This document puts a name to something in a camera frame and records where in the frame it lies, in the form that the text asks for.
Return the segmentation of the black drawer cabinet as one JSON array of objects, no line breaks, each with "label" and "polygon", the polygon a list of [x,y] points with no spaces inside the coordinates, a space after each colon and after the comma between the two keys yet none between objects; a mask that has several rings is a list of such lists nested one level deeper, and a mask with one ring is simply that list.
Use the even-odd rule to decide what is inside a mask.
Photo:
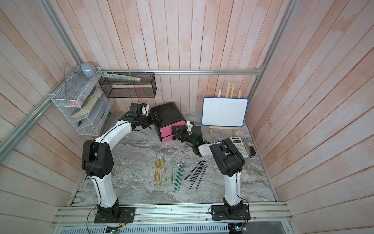
[{"label": "black drawer cabinet", "polygon": [[151,109],[154,126],[161,142],[173,140],[172,127],[186,124],[175,102],[165,103]]}]

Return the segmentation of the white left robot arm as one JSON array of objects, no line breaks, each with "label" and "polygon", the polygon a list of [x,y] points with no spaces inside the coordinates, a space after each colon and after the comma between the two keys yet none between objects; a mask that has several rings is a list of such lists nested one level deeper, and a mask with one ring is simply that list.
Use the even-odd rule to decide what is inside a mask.
[{"label": "white left robot arm", "polygon": [[83,145],[82,169],[94,184],[101,208],[112,208],[117,201],[111,179],[114,167],[112,149],[136,127],[140,126],[143,130],[153,124],[149,108],[145,103],[132,103],[130,111],[110,130],[95,140],[85,141]]}]

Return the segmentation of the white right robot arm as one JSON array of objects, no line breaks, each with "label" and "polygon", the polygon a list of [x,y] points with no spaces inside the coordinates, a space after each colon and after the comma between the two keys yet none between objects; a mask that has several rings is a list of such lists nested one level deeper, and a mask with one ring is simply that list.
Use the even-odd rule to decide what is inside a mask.
[{"label": "white right robot arm", "polygon": [[225,178],[224,204],[230,208],[242,206],[244,198],[240,194],[240,176],[245,160],[233,142],[223,139],[208,143],[203,138],[201,127],[194,124],[171,127],[175,139],[186,142],[199,157],[213,157],[219,171]]}]

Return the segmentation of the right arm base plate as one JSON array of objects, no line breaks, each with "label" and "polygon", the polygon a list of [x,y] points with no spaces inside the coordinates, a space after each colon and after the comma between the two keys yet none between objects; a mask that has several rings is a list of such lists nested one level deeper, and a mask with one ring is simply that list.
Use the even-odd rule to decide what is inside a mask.
[{"label": "right arm base plate", "polygon": [[211,205],[208,209],[214,221],[222,220],[244,220],[251,219],[248,206],[245,204],[238,204],[235,206],[224,205]]}]

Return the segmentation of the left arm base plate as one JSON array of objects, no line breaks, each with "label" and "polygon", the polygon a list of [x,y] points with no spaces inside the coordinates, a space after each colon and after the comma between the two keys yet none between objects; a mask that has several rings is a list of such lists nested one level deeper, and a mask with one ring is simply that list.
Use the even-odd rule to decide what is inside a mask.
[{"label": "left arm base plate", "polygon": [[132,223],[135,215],[135,207],[98,207],[94,223]]}]

